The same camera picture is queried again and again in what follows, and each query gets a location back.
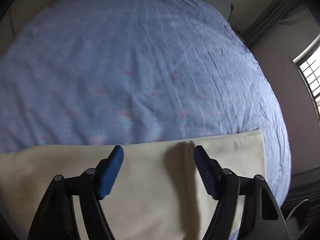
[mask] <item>window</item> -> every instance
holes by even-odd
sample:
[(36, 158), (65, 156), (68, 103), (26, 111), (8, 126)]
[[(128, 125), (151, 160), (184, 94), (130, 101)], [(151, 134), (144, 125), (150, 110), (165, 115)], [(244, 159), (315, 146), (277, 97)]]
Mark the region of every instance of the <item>window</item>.
[(310, 95), (320, 112), (320, 35), (293, 62), (302, 74)]

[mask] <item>cream towel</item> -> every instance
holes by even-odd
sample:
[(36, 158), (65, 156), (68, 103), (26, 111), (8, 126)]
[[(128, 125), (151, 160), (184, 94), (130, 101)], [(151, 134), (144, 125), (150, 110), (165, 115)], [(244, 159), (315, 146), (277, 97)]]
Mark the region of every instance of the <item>cream towel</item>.
[[(202, 239), (217, 201), (207, 195), (193, 162), (193, 143), (239, 176), (266, 177), (261, 129), (226, 136), (125, 145), (124, 162), (102, 209), (117, 240)], [(0, 190), (13, 221), (27, 235), (56, 174), (78, 176), (107, 158), (114, 146), (39, 146), (0, 155)], [(75, 213), (87, 239), (80, 205)], [(243, 198), (233, 231), (239, 228)]]

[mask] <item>blue bedsheet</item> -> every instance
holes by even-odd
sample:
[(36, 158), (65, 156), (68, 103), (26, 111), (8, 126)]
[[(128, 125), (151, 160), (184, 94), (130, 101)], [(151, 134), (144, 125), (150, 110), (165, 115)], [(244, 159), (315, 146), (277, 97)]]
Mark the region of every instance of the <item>blue bedsheet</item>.
[(262, 128), (281, 204), (291, 159), (250, 51), (199, 0), (61, 0), (0, 61), (0, 151), (134, 144)]

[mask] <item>blue gripper pad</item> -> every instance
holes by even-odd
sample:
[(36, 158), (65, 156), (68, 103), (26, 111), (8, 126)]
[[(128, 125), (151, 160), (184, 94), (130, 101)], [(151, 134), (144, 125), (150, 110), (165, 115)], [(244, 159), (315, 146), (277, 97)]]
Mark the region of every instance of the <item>blue gripper pad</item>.
[(222, 168), (216, 160), (209, 158), (201, 145), (196, 146), (193, 158), (207, 193), (218, 200), (218, 184)]
[(116, 145), (107, 159), (97, 165), (95, 181), (98, 184), (97, 195), (99, 200), (109, 195), (124, 159), (123, 148)]

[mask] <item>gray curtain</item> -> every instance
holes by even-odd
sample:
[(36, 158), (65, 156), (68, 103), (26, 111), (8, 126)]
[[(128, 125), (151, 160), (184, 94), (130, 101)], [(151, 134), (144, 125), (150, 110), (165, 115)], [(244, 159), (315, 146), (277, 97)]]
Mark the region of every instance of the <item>gray curtain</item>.
[(305, 8), (302, 0), (273, 0), (259, 17), (241, 34), (250, 48), (274, 24)]

